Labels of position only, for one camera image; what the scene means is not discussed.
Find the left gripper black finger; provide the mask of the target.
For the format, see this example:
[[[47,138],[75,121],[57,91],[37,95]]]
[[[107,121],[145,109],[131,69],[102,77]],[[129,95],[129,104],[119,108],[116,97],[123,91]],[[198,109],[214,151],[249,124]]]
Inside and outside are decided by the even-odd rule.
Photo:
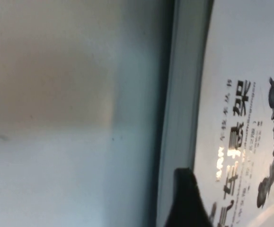
[[[189,168],[174,171],[174,198],[164,226],[211,227],[205,211],[196,177]]]

